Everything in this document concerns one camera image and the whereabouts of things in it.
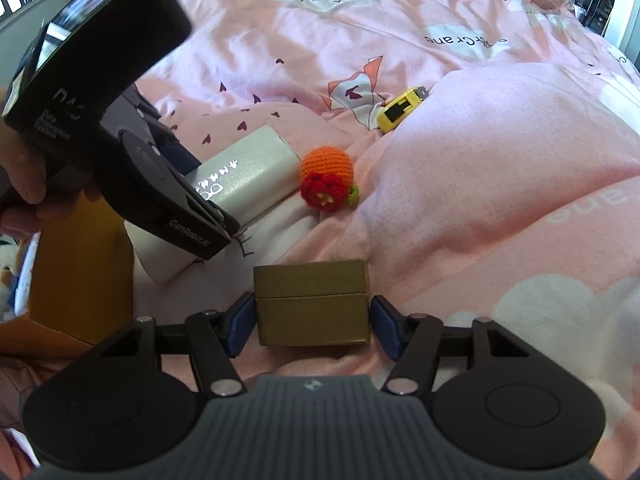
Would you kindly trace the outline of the person left hand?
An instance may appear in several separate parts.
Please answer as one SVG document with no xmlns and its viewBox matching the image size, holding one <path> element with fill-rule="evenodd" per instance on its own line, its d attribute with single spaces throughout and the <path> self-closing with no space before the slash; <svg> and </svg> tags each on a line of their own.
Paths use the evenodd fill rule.
<svg viewBox="0 0 640 480">
<path fill-rule="evenodd" d="M 67 218 L 80 193 L 47 197 L 43 154 L 1 121 L 1 167 L 28 207 L 9 208 L 1 214 L 1 234 L 26 240 L 39 232 L 43 221 Z"/>
</svg>

